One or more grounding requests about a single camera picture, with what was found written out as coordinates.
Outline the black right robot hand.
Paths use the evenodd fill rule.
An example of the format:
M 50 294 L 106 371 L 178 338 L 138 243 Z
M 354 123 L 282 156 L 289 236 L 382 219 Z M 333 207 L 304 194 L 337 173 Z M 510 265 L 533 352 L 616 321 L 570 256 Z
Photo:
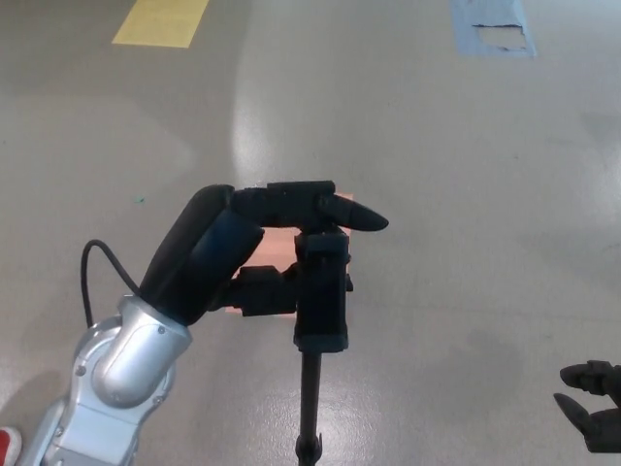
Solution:
M 590 360 L 563 368 L 560 378 L 565 385 L 592 395 L 608 396 L 614 409 L 589 414 L 579 403 L 563 393 L 554 399 L 568 419 L 584 438 L 591 453 L 620 452 L 620 366 L 608 361 Z

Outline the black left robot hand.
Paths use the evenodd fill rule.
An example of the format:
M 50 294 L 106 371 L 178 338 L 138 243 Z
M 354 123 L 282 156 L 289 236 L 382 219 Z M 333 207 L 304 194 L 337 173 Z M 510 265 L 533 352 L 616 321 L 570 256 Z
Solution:
M 236 189 L 213 184 L 188 201 L 158 247 L 138 296 L 183 325 L 213 309 L 225 284 L 252 256 L 268 228 L 320 233 L 334 227 L 364 232 L 387 218 L 341 197 L 331 181 L 269 183 Z

